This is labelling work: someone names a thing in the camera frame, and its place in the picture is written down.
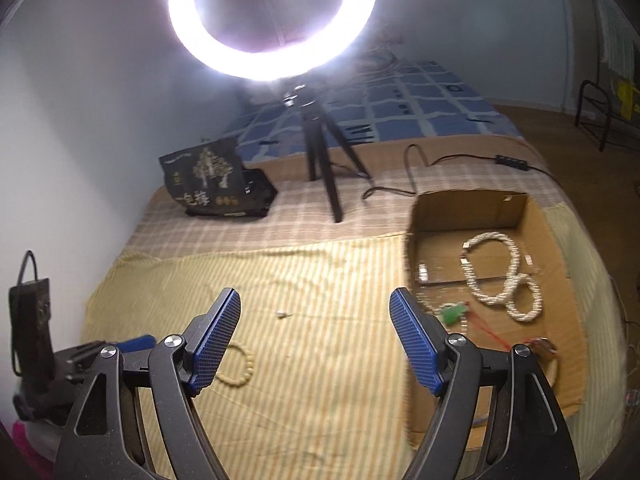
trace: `black pouch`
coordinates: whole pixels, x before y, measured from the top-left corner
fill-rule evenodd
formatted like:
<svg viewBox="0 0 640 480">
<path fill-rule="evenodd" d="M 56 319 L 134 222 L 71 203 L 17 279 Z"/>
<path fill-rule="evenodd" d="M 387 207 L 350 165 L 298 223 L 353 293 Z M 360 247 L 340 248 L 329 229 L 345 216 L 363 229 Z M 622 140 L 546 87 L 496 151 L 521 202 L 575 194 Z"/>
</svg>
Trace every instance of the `black pouch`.
<svg viewBox="0 0 640 480">
<path fill-rule="evenodd" d="M 189 215 L 267 216 L 278 191 L 262 170 L 248 170 L 235 137 L 160 157 L 164 185 Z"/>
</svg>

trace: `blue checkered bedsheet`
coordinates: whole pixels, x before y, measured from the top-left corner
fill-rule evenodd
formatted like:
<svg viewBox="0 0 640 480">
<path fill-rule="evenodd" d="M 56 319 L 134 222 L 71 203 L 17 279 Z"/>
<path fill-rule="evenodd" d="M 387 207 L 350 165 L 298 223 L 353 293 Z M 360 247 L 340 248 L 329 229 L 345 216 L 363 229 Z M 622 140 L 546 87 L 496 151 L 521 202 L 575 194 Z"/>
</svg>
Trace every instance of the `blue checkered bedsheet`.
<svg viewBox="0 0 640 480">
<path fill-rule="evenodd" d="M 507 117 L 433 61 L 401 62 L 384 76 L 324 92 L 322 103 L 351 144 L 459 134 L 520 136 Z M 238 137 L 244 162 L 305 152 L 300 121 L 281 104 L 241 116 L 224 134 L 229 136 Z M 329 147 L 337 146 L 326 137 Z"/>
</svg>

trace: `green charm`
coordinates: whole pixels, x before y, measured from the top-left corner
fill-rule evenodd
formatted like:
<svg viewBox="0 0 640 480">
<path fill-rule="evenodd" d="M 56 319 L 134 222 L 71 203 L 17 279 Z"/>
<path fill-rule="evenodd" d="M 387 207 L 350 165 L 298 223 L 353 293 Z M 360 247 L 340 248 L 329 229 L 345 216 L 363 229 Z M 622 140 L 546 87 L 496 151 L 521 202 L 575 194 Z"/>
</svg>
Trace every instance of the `green charm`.
<svg viewBox="0 0 640 480">
<path fill-rule="evenodd" d="M 457 303 L 455 305 L 446 306 L 442 309 L 440 317 L 444 322 L 444 325 L 451 326 L 456 324 L 462 316 L 466 313 L 466 304 Z"/>
</svg>

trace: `pink object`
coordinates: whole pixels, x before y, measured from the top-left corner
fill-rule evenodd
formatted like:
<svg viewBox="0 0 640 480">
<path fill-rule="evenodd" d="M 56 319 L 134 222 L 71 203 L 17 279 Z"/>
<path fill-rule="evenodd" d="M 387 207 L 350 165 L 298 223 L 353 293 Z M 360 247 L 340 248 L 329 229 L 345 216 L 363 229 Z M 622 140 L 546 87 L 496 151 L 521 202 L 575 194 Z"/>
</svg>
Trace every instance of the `pink object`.
<svg viewBox="0 0 640 480">
<path fill-rule="evenodd" d="M 53 477 L 53 462 L 50 462 L 43 456 L 39 455 L 36 450 L 31 447 L 27 440 L 27 435 L 24 430 L 24 424 L 16 422 L 12 428 L 11 438 L 14 441 L 15 446 L 20 450 L 20 453 L 27 461 L 27 464 L 38 474 L 42 480 L 51 480 Z"/>
</svg>

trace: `cardboard box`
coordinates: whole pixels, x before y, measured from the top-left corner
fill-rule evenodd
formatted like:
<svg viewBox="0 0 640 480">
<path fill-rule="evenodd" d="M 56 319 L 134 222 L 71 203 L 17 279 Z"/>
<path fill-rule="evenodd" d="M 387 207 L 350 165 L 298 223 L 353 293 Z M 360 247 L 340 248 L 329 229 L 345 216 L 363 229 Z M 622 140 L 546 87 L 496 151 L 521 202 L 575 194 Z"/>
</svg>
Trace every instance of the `cardboard box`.
<svg viewBox="0 0 640 480">
<path fill-rule="evenodd" d="M 489 307 L 479 303 L 466 286 L 460 264 L 462 244 L 486 231 L 499 231 L 516 243 L 521 259 L 519 272 L 531 274 L 540 287 L 543 311 L 530 323 L 511 319 L 503 306 Z M 405 250 L 408 288 L 425 305 L 437 307 L 443 303 L 468 301 L 470 308 L 510 345 L 536 336 L 555 343 L 559 371 L 554 392 L 565 417 L 578 410 L 584 396 L 587 345 L 560 249 L 533 199 L 524 193 L 485 189 L 420 195 L 412 211 Z M 478 278 L 492 278 L 505 275 L 510 254 L 503 243 L 489 240 L 473 248 L 468 259 Z M 449 283 L 420 286 L 417 269 L 421 263 L 427 266 L 430 283 Z M 479 282 L 479 285 L 487 294 L 495 295 L 502 290 L 504 279 Z M 514 300 L 521 312 L 530 310 L 532 298 L 526 286 L 518 288 Z M 453 325 L 447 329 L 459 332 L 461 327 Z M 478 347 L 503 350 L 471 320 L 467 335 Z M 488 413 L 490 396 L 491 388 L 481 388 L 476 417 Z M 417 448 L 429 427 L 436 399 L 418 384 L 409 366 L 406 398 L 409 440 Z M 479 449 L 483 439 L 484 425 L 472 428 L 467 449 Z"/>
</svg>

